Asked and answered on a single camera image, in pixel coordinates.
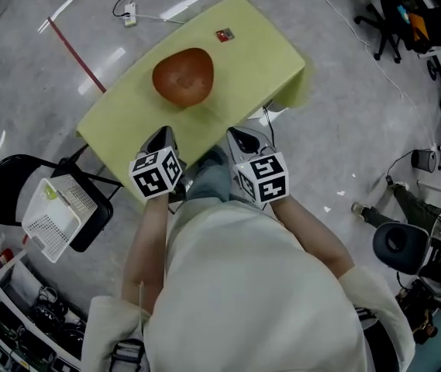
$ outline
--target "black folding chair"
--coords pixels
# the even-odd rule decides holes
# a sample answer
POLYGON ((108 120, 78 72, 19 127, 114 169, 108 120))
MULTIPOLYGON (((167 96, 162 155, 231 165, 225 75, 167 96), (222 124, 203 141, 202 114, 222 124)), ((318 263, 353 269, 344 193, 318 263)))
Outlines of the black folding chair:
POLYGON ((75 162, 86 147, 87 145, 82 147, 72 157, 62 159, 59 164, 26 154, 16 154, 0 161, 0 224, 7 226, 22 225, 21 222, 16 221, 17 201, 20 191, 27 178, 36 169, 41 166, 50 167, 55 170, 51 177, 70 174, 97 205, 96 211, 70 244, 73 250, 84 252, 112 217, 113 207, 110 200, 122 187, 120 182, 88 174, 76 165, 75 162), (91 182, 91 179, 114 184, 116 189, 106 198, 91 182))

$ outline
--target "red tape line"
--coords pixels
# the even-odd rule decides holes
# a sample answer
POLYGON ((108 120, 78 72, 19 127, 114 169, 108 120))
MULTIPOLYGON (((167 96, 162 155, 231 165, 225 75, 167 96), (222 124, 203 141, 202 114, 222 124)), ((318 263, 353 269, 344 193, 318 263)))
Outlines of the red tape line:
POLYGON ((82 66, 84 71, 88 74, 88 76, 95 82, 96 86, 100 89, 100 91, 104 94, 106 93, 106 88, 103 86, 103 84, 98 80, 98 78, 95 76, 95 74, 89 69, 88 65, 84 63, 81 57, 79 57, 79 54, 75 52, 74 48, 71 46, 71 44, 67 41, 65 36, 62 34, 60 29, 58 29, 58 26, 55 25, 55 22, 51 20, 50 17, 48 17, 48 22, 50 23, 51 27, 53 27, 53 30, 55 33, 60 37, 60 40, 62 40, 65 44, 65 46, 68 48, 68 50, 71 52, 71 54, 74 56, 75 60, 82 66))

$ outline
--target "white shirt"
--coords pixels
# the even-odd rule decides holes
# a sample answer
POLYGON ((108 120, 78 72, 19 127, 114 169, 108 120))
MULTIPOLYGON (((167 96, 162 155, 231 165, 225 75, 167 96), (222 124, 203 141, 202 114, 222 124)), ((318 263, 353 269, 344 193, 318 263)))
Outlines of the white shirt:
POLYGON ((92 301, 84 371, 108 370, 115 343, 141 321, 153 372, 365 372, 353 303, 390 322, 405 370, 415 345, 384 280, 359 267, 337 280, 279 222, 236 201, 209 205, 194 200, 181 208, 151 317, 140 318, 126 301, 92 301))

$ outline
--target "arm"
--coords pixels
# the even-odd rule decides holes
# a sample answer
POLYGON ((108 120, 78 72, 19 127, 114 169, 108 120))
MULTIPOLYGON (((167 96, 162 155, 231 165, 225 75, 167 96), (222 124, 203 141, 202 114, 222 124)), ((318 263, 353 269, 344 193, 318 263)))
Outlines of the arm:
POLYGON ((349 252, 336 235, 291 196, 273 201, 271 206, 305 251, 322 261, 337 278, 354 266, 349 252))
POLYGON ((150 314, 164 287, 167 215, 168 195, 148 200, 124 267, 121 298, 150 314), (144 289, 140 305, 141 282, 144 289))

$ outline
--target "strap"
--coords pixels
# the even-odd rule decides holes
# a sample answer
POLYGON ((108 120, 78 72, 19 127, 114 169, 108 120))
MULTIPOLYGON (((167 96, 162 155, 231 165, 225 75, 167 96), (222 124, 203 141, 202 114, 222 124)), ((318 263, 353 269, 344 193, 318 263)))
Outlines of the strap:
POLYGON ((139 372, 141 370, 141 361, 143 360, 143 356, 144 343, 139 339, 126 339, 122 342, 118 342, 113 348, 110 372, 112 372, 115 363, 135 364, 135 371, 139 372))

